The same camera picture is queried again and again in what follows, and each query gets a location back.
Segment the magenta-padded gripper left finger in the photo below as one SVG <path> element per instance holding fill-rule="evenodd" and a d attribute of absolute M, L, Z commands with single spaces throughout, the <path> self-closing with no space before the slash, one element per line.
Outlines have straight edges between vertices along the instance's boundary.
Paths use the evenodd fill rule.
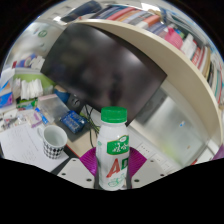
<path fill-rule="evenodd" d="M 97 175 L 97 159 L 92 148 L 80 158 L 71 158 L 58 176 L 78 186 L 93 189 Z"/>

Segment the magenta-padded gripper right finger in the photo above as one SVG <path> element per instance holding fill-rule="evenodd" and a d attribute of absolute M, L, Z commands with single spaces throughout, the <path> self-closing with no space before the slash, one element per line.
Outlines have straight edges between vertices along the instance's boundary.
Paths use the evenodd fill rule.
<path fill-rule="evenodd" d="M 141 188 L 157 181 L 166 174 L 155 159 L 147 159 L 139 151 L 130 148 L 127 188 Z"/>

